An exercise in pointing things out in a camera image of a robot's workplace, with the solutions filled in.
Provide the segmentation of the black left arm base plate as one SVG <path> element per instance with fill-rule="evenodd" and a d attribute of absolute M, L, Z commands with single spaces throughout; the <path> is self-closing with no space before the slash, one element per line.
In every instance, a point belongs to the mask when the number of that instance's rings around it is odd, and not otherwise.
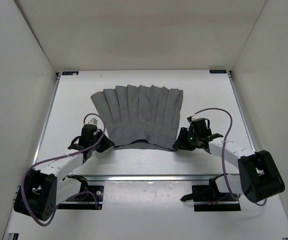
<path fill-rule="evenodd" d="M 103 185 L 88 185 L 87 190 L 92 192 L 69 198 L 58 206 L 59 210 L 102 210 L 104 186 Z"/>

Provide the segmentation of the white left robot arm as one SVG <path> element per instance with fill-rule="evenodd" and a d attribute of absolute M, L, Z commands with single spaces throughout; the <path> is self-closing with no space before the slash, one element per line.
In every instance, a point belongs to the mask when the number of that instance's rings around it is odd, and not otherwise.
<path fill-rule="evenodd" d="M 114 147 L 95 124 L 85 124 L 75 137 L 69 154 L 35 163 L 22 177 L 13 209 L 32 217 L 40 226 L 47 226 L 58 206 L 70 199 L 83 199 L 91 195 L 87 180 L 72 172 L 91 158 L 93 152 L 102 153 Z"/>

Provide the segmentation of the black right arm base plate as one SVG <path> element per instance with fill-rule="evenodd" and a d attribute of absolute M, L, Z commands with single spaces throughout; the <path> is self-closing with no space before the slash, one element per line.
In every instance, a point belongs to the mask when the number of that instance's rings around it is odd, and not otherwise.
<path fill-rule="evenodd" d="M 195 212 L 239 212 L 240 203 L 229 193 L 215 191 L 210 185 L 193 185 L 190 194 L 181 197 L 180 201 L 192 202 Z"/>

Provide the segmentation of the blue label sticker left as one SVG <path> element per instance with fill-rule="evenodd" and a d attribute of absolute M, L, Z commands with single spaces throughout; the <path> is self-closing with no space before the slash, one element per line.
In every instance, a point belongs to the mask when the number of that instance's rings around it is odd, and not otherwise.
<path fill-rule="evenodd" d="M 77 76 L 79 74 L 79 71 L 63 71 L 61 73 L 62 76 Z"/>

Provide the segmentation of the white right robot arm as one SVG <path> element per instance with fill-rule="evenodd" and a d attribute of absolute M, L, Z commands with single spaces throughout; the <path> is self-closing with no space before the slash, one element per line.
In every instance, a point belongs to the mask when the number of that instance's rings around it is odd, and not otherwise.
<path fill-rule="evenodd" d="M 208 186 L 183 196 L 183 202 L 209 196 L 213 204 L 228 196 L 235 198 L 244 195 L 250 202 L 257 204 L 285 191 L 285 183 L 268 151 L 245 149 L 225 140 L 223 135 L 211 132 L 206 118 L 191 120 L 188 128 L 181 128 L 173 148 L 185 151 L 203 149 L 213 156 L 221 157 L 223 164 L 230 163 L 239 170 L 238 175 L 223 172 L 210 178 Z"/>

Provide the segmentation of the grey pleated skirt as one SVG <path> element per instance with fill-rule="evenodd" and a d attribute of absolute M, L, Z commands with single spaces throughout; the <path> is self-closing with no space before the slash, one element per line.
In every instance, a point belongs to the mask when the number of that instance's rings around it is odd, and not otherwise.
<path fill-rule="evenodd" d="M 183 91 L 157 86 L 116 86 L 91 100 L 115 149 L 173 151 L 180 123 Z"/>

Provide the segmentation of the blue label sticker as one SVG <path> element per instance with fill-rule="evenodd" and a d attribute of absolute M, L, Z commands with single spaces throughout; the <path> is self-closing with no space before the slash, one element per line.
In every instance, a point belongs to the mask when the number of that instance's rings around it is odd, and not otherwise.
<path fill-rule="evenodd" d="M 62 76 L 77 76 L 79 74 L 79 71 L 63 71 L 61 73 Z"/>
<path fill-rule="evenodd" d="M 227 71 L 224 69 L 210 69 L 210 74 L 226 74 Z"/>

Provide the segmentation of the blue label sticker right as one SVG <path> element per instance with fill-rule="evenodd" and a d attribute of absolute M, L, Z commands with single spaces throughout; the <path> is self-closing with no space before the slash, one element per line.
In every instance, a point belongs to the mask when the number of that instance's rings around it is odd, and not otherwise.
<path fill-rule="evenodd" d="M 210 74 L 226 74 L 227 71 L 224 69 L 210 69 Z"/>

